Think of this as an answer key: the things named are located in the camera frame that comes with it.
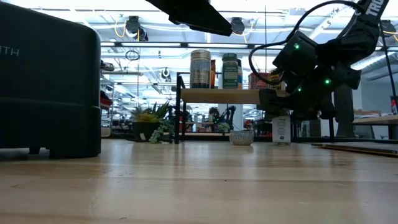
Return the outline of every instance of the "green plant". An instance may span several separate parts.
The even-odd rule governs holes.
[[[169,102],[166,102],[156,108],[157,103],[154,104],[153,108],[143,110],[141,106],[136,106],[135,110],[131,112],[132,119],[135,122],[151,122],[156,123],[164,119],[169,108]]]
[[[152,133],[149,142],[157,143],[165,132],[169,132],[170,136],[174,135],[174,126],[170,121],[160,121],[160,127]]]
[[[218,129],[223,133],[227,133],[231,129],[231,126],[228,123],[221,123],[218,125]]]

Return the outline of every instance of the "plastic jar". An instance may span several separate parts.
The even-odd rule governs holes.
[[[238,59],[234,53],[223,55],[223,88],[238,89]]]
[[[242,60],[238,59],[238,89],[242,90]]]
[[[194,50],[191,53],[191,88],[209,88],[211,54],[208,50]]]

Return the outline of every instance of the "small planter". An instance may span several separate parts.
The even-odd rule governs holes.
[[[252,131],[231,131],[229,141],[235,146],[250,146],[254,140]]]
[[[152,133],[160,126],[160,123],[133,122],[132,131],[137,142],[149,142]]]

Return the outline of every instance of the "black speaker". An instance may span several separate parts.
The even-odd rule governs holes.
[[[0,148],[101,152],[100,38],[89,27],[0,2]]]

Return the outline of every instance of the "wooden tabletop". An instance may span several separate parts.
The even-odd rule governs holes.
[[[103,140],[86,159],[0,151],[0,223],[391,224],[398,159],[254,142]]]
[[[353,124],[398,124],[398,115],[358,118],[353,121]]]

